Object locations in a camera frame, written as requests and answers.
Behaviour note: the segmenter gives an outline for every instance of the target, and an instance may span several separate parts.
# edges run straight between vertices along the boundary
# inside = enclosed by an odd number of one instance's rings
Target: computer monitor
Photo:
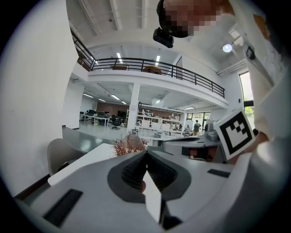
[[[126,117],[126,112],[125,111],[118,111],[117,112],[117,116],[121,117],[121,118],[125,118]]]

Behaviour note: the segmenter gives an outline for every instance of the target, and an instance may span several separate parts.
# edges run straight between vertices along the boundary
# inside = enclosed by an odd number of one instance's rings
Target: chair
[[[120,129],[120,128],[118,128],[118,126],[121,125],[121,120],[119,119],[119,120],[117,121],[116,118],[114,118],[114,121],[113,121],[113,119],[112,119],[112,124],[114,125],[114,126],[112,127],[112,129]]]
[[[47,147],[47,161],[50,175],[56,174],[65,163],[77,160],[85,155],[85,152],[72,148],[64,139],[57,138],[51,141]]]

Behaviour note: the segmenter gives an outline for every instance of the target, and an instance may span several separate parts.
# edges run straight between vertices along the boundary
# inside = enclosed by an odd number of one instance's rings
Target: person standing
[[[194,130],[193,130],[193,135],[197,136],[197,133],[199,132],[199,128],[201,127],[201,124],[196,120],[196,123],[194,124]]]

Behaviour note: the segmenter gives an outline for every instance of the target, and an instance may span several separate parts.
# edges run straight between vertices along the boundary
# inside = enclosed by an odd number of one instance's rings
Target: box
[[[254,141],[255,136],[243,108],[237,108],[213,123],[227,160],[241,153]]]

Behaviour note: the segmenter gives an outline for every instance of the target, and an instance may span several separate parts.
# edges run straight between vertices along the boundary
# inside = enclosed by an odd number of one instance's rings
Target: ceiling light
[[[159,60],[160,60],[160,56],[156,56],[156,64],[155,64],[155,66],[159,65]]]
[[[113,98],[120,100],[120,98],[117,98],[115,95],[111,95]]]
[[[118,56],[118,58],[119,58],[119,62],[122,64],[123,62],[122,62],[122,59],[121,59],[120,53],[117,53],[117,56]]]
[[[223,45],[222,50],[226,53],[229,53],[232,50],[232,46],[229,44]]]
[[[87,94],[84,94],[84,93],[83,93],[83,95],[84,95],[84,96],[87,96],[87,97],[90,97],[90,98],[93,98],[92,96],[89,96],[89,95],[87,95]]]

